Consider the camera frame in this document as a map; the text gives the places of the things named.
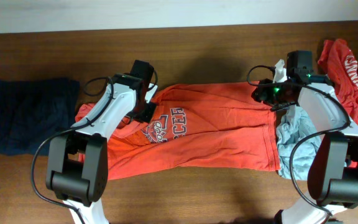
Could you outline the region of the orange McKinney Boyd soccer shirt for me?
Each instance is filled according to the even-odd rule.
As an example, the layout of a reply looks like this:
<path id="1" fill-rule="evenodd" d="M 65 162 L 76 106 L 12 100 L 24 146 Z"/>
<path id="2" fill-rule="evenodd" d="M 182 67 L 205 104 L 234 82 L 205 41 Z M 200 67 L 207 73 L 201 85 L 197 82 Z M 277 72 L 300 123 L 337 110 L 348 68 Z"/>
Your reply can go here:
<path id="1" fill-rule="evenodd" d="M 276 171 L 276 116 L 252 85 L 177 84 L 155 94 L 149 123 L 124 119 L 108 141 L 108 177 L 175 167 Z"/>

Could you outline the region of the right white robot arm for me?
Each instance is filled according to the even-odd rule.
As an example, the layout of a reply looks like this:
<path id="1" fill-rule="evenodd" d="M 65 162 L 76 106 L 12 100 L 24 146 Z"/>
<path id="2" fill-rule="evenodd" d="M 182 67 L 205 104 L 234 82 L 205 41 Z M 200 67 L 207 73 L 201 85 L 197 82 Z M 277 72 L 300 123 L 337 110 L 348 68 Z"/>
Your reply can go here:
<path id="1" fill-rule="evenodd" d="M 310 51 L 289 52 L 286 60 L 268 67 L 273 77 L 261 80 L 252 92 L 271 111 L 296 105 L 311 118 L 316 132 L 294 146 L 291 158 L 304 142 L 322 137 L 308 172 L 307 193 L 292 177 L 300 199 L 278 211 L 273 223 L 336 223 L 335 214 L 358 207 L 358 124 L 340 104 L 328 76 L 315 74 L 312 59 Z"/>

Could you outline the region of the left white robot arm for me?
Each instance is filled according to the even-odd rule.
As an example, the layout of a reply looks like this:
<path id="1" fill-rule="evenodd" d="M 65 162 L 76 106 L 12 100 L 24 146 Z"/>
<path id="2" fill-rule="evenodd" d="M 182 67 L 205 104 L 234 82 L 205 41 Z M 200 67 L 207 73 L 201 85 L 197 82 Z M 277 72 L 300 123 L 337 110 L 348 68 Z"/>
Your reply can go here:
<path id="1" fill-rule="evenodd" d="M 67 131 L 51 138 L 45 185 L 75 223 L 107 223 L 101 196 L 108 181 L 108 140 L 124 118 L 149 123 L 157 72 L 135 60 L 128 73 L 107 77 L 101 99 Z"/>

